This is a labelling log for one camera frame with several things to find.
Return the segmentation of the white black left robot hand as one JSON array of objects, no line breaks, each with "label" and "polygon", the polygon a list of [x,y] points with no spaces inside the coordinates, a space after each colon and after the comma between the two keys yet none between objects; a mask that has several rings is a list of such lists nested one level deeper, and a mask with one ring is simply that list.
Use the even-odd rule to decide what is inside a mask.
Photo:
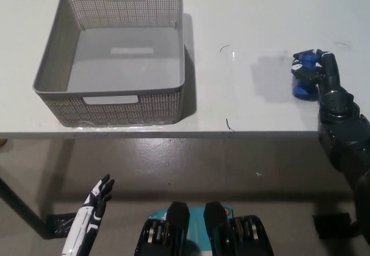
[{"label": "white black left robot hand", "polygon": [[90,254],[105,214],[106,204],[112,198],[114,180],[106,174],[88,194],[77,211],[69,230],[62,255],[86,256]]}]

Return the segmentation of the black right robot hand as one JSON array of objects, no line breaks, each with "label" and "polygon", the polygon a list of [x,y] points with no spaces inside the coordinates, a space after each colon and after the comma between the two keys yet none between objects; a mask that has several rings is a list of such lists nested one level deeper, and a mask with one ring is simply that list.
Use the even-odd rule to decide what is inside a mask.
[{"label": "black right robot hand", "polygon": [[339,123],[360,116],[354,95],[341,85],[338,63],[333,53],[311,49],[293,54],[292,93],[304,101],[319,103],[321,123]]}]

